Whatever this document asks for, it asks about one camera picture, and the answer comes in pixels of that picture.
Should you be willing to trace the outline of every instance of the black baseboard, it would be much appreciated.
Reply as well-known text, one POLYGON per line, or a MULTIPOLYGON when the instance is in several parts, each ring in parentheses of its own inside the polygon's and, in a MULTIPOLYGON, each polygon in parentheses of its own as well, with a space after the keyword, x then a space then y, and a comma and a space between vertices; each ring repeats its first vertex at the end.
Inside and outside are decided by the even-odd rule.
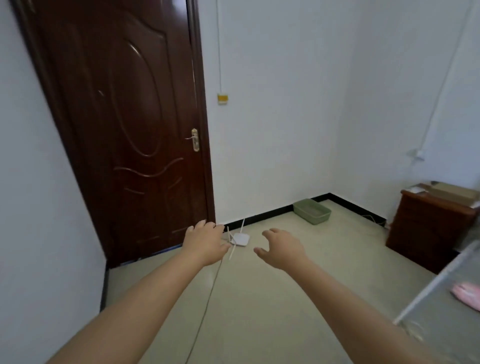
MULTIPOLYGON (((348 210, 350 210, 352 212, 355 212, 356 214, 358 214, 358 215, 360 215, 360 216, 362 216, 362 217, 364 217, 364 218, 366 218, 370 221, 373 221, 375 224, 385 226, 385 223, 386 223, 385 218, 383 218, 381 216, 378 216, 378 215, 374 214, 373 212, 370 212, 369 210, 366 210, 366 209, 364 209, 360 206, 357 206, 356 204, 351 203, 351 202, 349 202, 349 201, 347 201, 347 200, 345 200, 341 197, 338 197, 337 195, 334 195, 332 193, 322 194, 320 196, 313 197, 312 200, 314 200, 316 202, 322 202, 322 201, 325 201, 325 200, 333 201, 336 204, 339 204, 340 206, 345 207, 348 210)), ((255 215, 255 216, 251 216, 249 218, 245 218, 245 223, 243 225, 247 226, 247 225, 250 225, 250 224, 254 224, 256 222, 266 220, 268 218, 273 218, 275 216, 282 215, 282 214, 285 214, 285 213, 290 212, 290 211, 293 211, 293 205, 288 205, 288 206, 276 208, 275 210, 272 210, 272 211, 267 211, 267 212, 264 212, 262 214, 258 214, 258 215, 255 215)), ((227 231, 227 227, 230 230, 239 229, 241 227, 242 221, 243 220, 237 220, 237 221, 225 224, 225 231, 227 231)))
POLYGON ((102 289, 102 298, 100 300, 100 312, 102 312, 107 304, 107 292, 108 292, 108 276, 110 270, 108 266, 105 267, 105 275, 103 276, 103 289, 102 289))

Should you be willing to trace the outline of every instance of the person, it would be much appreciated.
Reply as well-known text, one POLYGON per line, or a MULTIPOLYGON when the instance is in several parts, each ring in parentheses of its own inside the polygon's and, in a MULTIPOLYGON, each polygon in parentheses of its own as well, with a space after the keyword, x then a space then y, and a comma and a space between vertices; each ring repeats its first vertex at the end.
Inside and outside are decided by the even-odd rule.
MULTIPOLYGON (((48 364, 137 363, 195 275, 228 251, 223 230, 223 225, 205 220, 190 226, 178 254, 102 311, 48 364)), ((355 364, 435 363, 418 342, 311 261, 289 232, 270 229, 263 236, 269 250, 254 248, 255 253, 300 285, 355 364)))

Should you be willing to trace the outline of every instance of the door frame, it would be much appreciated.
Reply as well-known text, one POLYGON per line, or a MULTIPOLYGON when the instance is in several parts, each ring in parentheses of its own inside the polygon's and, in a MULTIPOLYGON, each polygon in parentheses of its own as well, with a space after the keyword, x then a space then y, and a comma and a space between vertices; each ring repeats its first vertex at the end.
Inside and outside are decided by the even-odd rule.
MULTIPOLYGON (((200 38, 200 20, 198 0, 185 0, 187 4, 189 32, 192 46, 193 72, 195 75, 195 92, 199 111, 200 146, 204 165, 205 196, 207 217, 215 222, 215 205, 213 195, 212 165, 210 159, 210 143, 208 137, 207 109, 205 99, 204 67, 202 58, 202 42, 200 38)), ((110 227, 93 194, 93 182, 89 177, 88 164, 79 147, 77 135, 72 128, 67 104, 60 91, 60 84, 54 72, 48 51, 39 36, 36 23, 36 11, 33 0, 10 0, 18 25, 26 43, 30 58, 40 80, 43 93, 47 99, 53 120, 60 134, 63 147, 77 179, 80 191, 85 200, 93 225, 107 257, 107 266, 115 267, 122 263, 115 254, 115 244, 110 227)))

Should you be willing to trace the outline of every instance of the forearm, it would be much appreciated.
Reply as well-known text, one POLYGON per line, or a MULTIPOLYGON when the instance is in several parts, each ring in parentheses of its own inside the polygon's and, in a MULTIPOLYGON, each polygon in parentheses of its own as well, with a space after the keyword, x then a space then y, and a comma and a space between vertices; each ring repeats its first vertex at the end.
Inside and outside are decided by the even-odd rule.
POLYGON ((435 361, 384 316, 305 259, 286 272, 318 308, 355 364, 426 364, 435 361))
POLYGON ((201 268, 193 256, 174 256, 105 309, 48 364, 138 362, 201 268))

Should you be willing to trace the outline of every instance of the green storage bin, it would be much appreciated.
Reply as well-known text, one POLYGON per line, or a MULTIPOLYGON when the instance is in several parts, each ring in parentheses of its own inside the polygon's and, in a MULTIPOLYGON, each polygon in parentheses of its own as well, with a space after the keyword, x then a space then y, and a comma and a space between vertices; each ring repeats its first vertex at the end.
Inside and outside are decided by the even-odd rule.
POLYGON ((329 208, 309 198, 295 202, 293 204, 293 211, 312 225, 327 221, 332 213, 332 210, 329 208))

